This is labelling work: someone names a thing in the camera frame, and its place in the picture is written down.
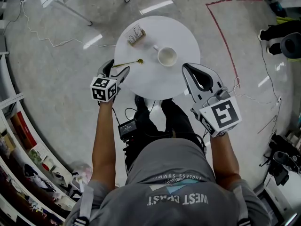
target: shirt sleeve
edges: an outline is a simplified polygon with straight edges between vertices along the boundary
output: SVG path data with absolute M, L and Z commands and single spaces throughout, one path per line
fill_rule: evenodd
M 270 226 L 271 219 L 261 200 L 245 180 L 235 182 L 231 188 L 239 202 L 239 220 L 248 218 L 252 226 Z
M 98 211 L 98 209 L 100 208 L 100 205 L 104 201 L 104 198 L 106 197 L 106 195 L 108 195 L 108 193 L 110 191 L 107 188 L 107 186 L 105 186 L 104 184 L 102 184 L 101 182 L 96 181 L 96 180 L 91 180 L 88 183 L 88 186 L 93 189 L 94 197 L 93 197 L 92 210 L 91 210 L 91 216 L 93 216 Z M 68 217 L 65 221 L 64 226 L 72 226 L 74 220 L 79 217 L 81 201 L 82 201 L 82 197 L 74 205 L 72 211 L 70 212 L 70 214 L 68 215 Z

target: gray floor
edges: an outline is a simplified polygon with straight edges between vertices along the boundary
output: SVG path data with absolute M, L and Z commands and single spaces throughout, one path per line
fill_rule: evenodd
M 174 18 L 187 26 L 196 37 L 202 55 L 202 63 L 215 69 L 224 85 L 233 89 L 234 68 L 222 36 L 207 9 L 206 3 L 218 0 L 172 0 L 174 3 L 156 9 L 145 15 L 139 12 L 144 8 L 166 0 L 75 0 L 69 5 L 89 17 L 94 25 L 86 26 L 81 21 L 56 8 L 42 8 L 39 0 L 27 0 L 24 9 L 30 17 L 30 27 L 39 32 L 41 38 L 49 37 L 54 44 L 70 38 L 88 42 L 101 34 L 96 43 L 116 44 L 122 31 L 132 22 L 143 16 L 161 15 Z M 260 29 L 275 24 L 275 16 L 263 1 L 229 1 L 210 5 L 209 8 L 220 26 L 228 43 L 241 88 L 238 94 L 247 94 L 260 102 L 247 97 L 237 97 L 243 121 L 230 132 L 234 151 L 238 157 L 241 175 L 251 187 L 262 180 L 265 168 L 258 165 L 263 161 L 262 154 L 267 149 L 274 122 L 258 133 L 278 112 L 276 99 L 265 64 L 261 57 L 261 47 L 257 39 Z M 15 19 L 19 3 L 9 0 L 5 18 Z M 97 69 L 113 58 L 114 47 L 83 49 L 83 45 L 72 41 L 64 46 L 53 48 L 48 41 L 38 41 L 36 34 L 30 33 L 27 20 L 21 13 L 17 22 L 6 31 L 11 70 L 20 91 L 25 95 L 25 105 L 50 147 L 67 164 L 82 161 L 91 164 L 91 154 L 95 136 L 97 103 L 90 98 L 89 85 Z M 267 69 L 274 82 L 277 96 L 282 104 L 277 121 L 277 130 L 282 132 L 288 125 L 292 110 L 293 81 L 291 65 L 282 56 L 266 54 L 267 43 L 262 42 Z M 188 114 L 194 130 L 202 135 L 203 126 L 190 112 L 191 96 L 176 97 L 175 102 Z M 121 122 L 125 122 L 124 109 L 135 107 L 134 94 L 123 89 L 114 107 Z M 151 119 L 164 130 L 165 118 L 155 104 Z M 114 119 L 116 141 L 116 182 L 124 184 L 124 144 L 119 139 L 117 122 Z M 212 162 L 210 146 L 207 154 Z

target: shoe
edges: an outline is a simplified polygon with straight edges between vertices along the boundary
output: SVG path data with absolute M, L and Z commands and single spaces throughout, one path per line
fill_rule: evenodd
M 164 101 L 173 101 L 173 100 L 174 100 L 173 98 L 170 98 L 170 99 L 167 99 L 167 100 L 160 100 L 159 105 L 162 106 L 162 103 L 163 103 Z
M 262 39 L 261 39 L 261 37 L 260 37 L 260 36 L 261 36 L 261 33 L 262 33 L 262 31 L 265 31 L 265 30 L 263 30 L 263 29 L 260 29 L 260 31 L 259 31 L 259 34 L 258 34 L 258 36 L 257 36 L 257 37 L 258 37 L 258 39 L 259 39 L 259 41 L 261 41 L 261 40 L 262 40 Z
M 273 55 L 273 54 L 271 54 L 271 52 L 269 51 L 269 47 L 267 47 L 267 53 L 268 53 L 269 55 Z
M 141 96 L 135 95 L 135 105 L 137 106 L 137 108 L 146 106 L 144 98 Z

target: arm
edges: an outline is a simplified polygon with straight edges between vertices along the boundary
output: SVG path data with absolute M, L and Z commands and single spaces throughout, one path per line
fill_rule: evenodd
M 221 137 L 210 137 L 210 142 L 216 183 L 229 190 L 234 182 L 241 179 L 239 164 L 233 152 L 229 135 L 226 133 Z
M 91 180 L 105 184 L 111 191 L 115 187 L 115 142 L 112 118 L 113 100 L 100 103 L 96 136 L 92 154 Z

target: gold spoon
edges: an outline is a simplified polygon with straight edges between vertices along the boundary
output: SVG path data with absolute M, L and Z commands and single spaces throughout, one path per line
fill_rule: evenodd
M 123 66 L 123 65 L 127 65 L 127 64 L 132 64 L 132 63 L 139 63 L 139 64 L 143 64 L 143 59 L 138 59 L 137 61 L 134 61 L 134 62 L 130 62 L 130 63 L 125 63 L 125 64 L 120 64 L 120 65 L 114 65 L 112 68 L 115 68 L 115 67 L 119 67 L 119 66 Z

